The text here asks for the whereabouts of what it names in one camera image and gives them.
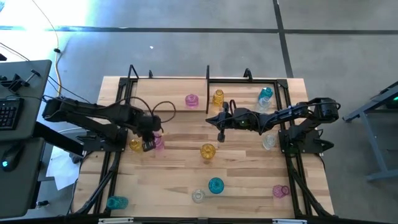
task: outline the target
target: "white paper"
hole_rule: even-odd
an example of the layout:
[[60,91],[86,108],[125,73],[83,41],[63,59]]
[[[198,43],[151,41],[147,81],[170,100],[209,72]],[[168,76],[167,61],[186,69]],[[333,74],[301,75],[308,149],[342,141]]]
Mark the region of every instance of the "white paper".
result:
[[80,163],[74,164],[69,152],[53,147],[46,177],[54,177],[57,190],[67,187],[79,177]]

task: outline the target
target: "computer mouse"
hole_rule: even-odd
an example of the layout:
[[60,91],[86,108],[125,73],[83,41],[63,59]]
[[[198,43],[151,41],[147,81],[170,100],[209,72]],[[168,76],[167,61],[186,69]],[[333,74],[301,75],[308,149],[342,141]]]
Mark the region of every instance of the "computer mouse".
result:
[[17,142],[4,152],[1,158],[1,168],[5,172],[13,171],[18,166],[24,148],[25,144]]

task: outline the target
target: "gray metal stand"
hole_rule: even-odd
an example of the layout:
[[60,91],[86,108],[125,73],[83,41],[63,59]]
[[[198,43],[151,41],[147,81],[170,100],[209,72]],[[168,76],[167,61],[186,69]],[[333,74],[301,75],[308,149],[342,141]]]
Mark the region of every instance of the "gray metal stand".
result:
[[368,134],[369,142],[371,143],[373,153],[376,156],[377,164],[381,170],[378,173],[367,175],[366,178],[368,181],[385,179],[390,177],[398,177],[398,169],[388,170],[382,151],[380,150],[379,144],[376,141],[377,134],[375,134],[368,119],[368,113],[375,113],[375,112],[388,113],[387,112],[388,110],[375,110],[375,109],[385,104],[387,101],[393,99],[397,95],[398,95],[398,84],[395,83],[386,88],[384,91],[382,91],[382,93],[379,96],[374,97],[371,102],[356,109],[348,116],[343,117],[343,120],[346,121],[347,123],[350,123],[355,118],[361,118],[364,127],[366,129],[366,132]]

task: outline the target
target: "clear glass cup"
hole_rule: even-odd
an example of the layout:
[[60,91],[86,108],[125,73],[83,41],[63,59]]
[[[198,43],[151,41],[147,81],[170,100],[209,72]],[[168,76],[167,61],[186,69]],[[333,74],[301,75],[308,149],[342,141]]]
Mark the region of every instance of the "clear glass cup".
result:
[[259,99],[256,107],[258,113],[266,113],[269,106],[271,105],[271,99],[268,96]]
[[266,150],[271,150],[275,146],[275,136],[273,134],[266,134],[262,140],[262,145]]
[[195,203],[202,203],[204,201],[204,199],[205,199],[205,192],[204,191],[198,189],[198,190],[194,190],[192,192],[192,200]]

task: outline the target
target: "black desk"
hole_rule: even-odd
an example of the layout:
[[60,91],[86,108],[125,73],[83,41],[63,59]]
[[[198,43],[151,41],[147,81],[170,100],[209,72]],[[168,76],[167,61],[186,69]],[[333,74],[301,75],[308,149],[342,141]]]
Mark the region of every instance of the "black desk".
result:
[[[0,155],[13,142],[0,143]],[[25,143],[18,166],[12,172],[0,169],[0,218],[21,217],[34,208],[39,192],[37,178],[44,148],[43,138],[32,138]]]
[[[10,62],[0,64],[0,75],[7,77],[8,80],[14,78],[14,74],[19,75],[23,80],[26,80],[32,72],[36,70],[40,73],[40,77],[33,77],[29,81],[28,87],[21,87],[18,94],[21,96],[32,96],[41,98],[44,94],[45,84],[49,78],[51,69],[50,60],[39,60],[30,62]],[[7,88],[0,86],[0,98],[12,95]],[[31,97],[23,97],[24,105],[17,128],[10,131],[0,132],[0,141],[10,141],[14,139],[26,139],[32,136],[37,114],[39,113],[41,101]]]
[[[26,142],[17,168],[11,172],[0,170],[0,218],[20,217],[29,208],[34,208],[40,188],[38,176],[45,142],[77,155],[83,154],[83,146],[80,143],[36,122],[41,104],[39,99],[44,94],[51,64],[50,60],[0,63],[0,75],[7,77],[8,80],[12,80],[14,74],[26,80],[31,75],[32,69],[40,73],[40,77],[33,77],[29,86],[23,86],[18,91],[24,99],[24,104],[17,128],[0,131],[0,156],[15,141],[24,139]],[[0,98],[10,95],[12,95],[10,91],[0,86]]]

